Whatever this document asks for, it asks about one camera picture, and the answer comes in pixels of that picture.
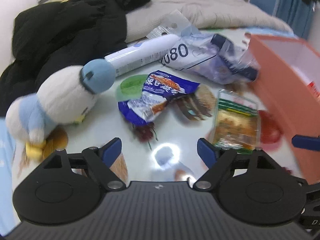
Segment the green clear snack bag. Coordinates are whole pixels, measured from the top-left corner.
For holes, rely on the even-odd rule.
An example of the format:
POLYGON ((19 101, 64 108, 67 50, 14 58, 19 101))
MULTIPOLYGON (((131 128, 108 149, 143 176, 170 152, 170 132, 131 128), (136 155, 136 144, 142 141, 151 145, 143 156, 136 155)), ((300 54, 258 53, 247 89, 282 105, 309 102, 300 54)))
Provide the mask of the green clear snack bag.
POLYGON ((258 104, 234 92, 220 90, 209 142, 220 150, 251 154, 260 141, 258 104))

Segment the blue white snack bag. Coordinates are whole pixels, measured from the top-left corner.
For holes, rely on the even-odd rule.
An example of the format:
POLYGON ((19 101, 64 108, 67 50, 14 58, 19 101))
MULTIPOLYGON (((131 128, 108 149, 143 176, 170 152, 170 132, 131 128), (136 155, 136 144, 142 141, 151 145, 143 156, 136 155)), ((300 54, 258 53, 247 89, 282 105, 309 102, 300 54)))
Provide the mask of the blue white snack bag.
POLYGON ((199 85, 198 82, 157 70, 146 78, 140 97, 119 102, 118 109, 130 123, 145 126, 153 122, 168 103, 193 94, 199 85))

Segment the light blue star bedsheet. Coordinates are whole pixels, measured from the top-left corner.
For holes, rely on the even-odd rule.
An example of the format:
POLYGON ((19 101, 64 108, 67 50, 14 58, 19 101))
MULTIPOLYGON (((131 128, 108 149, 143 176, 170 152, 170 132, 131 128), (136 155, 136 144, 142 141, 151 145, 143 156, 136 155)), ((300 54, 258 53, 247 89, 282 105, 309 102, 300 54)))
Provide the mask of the light blue star bedsheet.
POLYGON ((15 227, 12 205, 12 161, 16 150, 16 141, 9 134, 4 119, 1 119, 0 148, 0 183, 1 183, 1 235, 6 235, 15 227))

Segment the pink cardboard box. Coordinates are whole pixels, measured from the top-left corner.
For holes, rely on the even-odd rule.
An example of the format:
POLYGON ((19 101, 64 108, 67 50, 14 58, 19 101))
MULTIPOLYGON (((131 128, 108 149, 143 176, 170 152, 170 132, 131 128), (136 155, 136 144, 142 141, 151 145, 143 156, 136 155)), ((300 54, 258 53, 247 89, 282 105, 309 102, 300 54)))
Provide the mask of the pink cardboard box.
POLYGON ((252 35, 248 50, 260 65, 250 84, 282 128, 319 139, 319 52, 300 38, 252 35))

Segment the blue white plush bird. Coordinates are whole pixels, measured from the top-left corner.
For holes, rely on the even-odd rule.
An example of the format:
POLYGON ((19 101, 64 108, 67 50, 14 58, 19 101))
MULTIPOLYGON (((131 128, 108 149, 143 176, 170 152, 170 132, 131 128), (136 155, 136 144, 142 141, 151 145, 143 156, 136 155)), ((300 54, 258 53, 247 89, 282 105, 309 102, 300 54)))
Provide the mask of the blue white plush bird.
POLYGON ((105 59, 55 72, 36 93, 21 96, 10 105, 5 116, 9 133, 25 143, 27 158, 43 159, 50 133, 59 125, 80 122, 115 78, 115 68, 105 59))

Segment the fruit print mat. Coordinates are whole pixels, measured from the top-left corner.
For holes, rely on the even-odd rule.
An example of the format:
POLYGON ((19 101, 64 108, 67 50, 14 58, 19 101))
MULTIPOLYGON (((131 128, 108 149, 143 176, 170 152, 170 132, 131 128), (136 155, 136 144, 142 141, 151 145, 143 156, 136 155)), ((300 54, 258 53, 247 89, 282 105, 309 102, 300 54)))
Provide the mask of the fruit print mat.
MULTIPOLYGON (((135 136, 131 124, 125 121, 117 104, 118 86, 132 75, 149 74, 154 70, 162 70, 180 76, 183 79, 206 85, 217 96, 224 89, 219 84, 207 79, 176 72, 162 66, 158 62, 131 71, 116 79, 113 87, 101 94, 94 108, 76 125, 65 126, 68 136, 68 153, 78 153, 89 146, 101 147, 115 137, 122 141, 122 156, 115 163, 116 174, 125 179, 127 184, 132 180, 144 181, 174 181, 189 179, 191 184, 207 171, 206 165, 196 153, 199 138, 209 139, 213 129, 214 116, 204 117, 204 120, 189 120, 175 102, 169 104, 163 113, 154 121, 156 138, 148 142, 140 142, 135 136)), ((262 146, 264 151, 287 168, 294 176, 303 178, 300 167, 292 152, 291 145, 285 137, 278 142, 262 146)), ((23 144, 16 142, 16 152, 12 163, 12 191, 37 166, 30 161, 26 164, 22 157, 23 144)))

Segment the clear blue plastic bag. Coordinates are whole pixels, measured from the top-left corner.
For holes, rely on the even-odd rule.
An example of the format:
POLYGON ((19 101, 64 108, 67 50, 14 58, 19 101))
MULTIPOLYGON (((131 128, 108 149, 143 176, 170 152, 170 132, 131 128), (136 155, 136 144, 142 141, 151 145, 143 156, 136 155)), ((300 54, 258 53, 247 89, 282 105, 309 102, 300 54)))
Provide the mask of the clear blue plastic bag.
POLYGON ((167 67, 222 85, 253 82, 258 77, 260 67, 251 52, 223 35, 201 33, 177 10, 167 15, 147 38, 167 35, 178 37, 162 58, 167 67))

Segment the blue curtain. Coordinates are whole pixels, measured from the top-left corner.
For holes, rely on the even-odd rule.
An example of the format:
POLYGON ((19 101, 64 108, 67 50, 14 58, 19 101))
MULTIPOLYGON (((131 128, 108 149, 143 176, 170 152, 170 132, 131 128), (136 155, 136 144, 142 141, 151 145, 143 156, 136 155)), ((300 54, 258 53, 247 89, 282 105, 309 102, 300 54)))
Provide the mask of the blue curtain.
POLYGON ((313 6, 302 0, 279 0, 276 17, 286 22, 295 35, 306 40, 314 13, 313 6))

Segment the white cylindrical tube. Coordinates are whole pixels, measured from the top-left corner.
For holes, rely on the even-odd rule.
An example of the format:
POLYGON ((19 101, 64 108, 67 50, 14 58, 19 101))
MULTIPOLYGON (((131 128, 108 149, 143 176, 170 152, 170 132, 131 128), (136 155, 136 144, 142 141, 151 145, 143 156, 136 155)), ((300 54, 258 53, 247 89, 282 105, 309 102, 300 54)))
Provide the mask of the white cylindrical tube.
POLYGON ((180 39, 179 36, 168 34, 145 40, 133 46, 105 56, 105 60, 116 70, 116 77, 163 59, 168 51, 180 39))

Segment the black jacket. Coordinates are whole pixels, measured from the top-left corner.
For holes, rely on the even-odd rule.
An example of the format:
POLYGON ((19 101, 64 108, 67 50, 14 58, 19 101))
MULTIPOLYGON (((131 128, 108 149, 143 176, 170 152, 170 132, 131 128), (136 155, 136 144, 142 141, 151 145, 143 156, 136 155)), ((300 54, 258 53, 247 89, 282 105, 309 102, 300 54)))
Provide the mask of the black jacket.
POLYGON ((124 49, 126 14, 150 1, 68 0, 19 13, 12 37, 14 62, 1 75, 1 116, 53 73, 124 49))

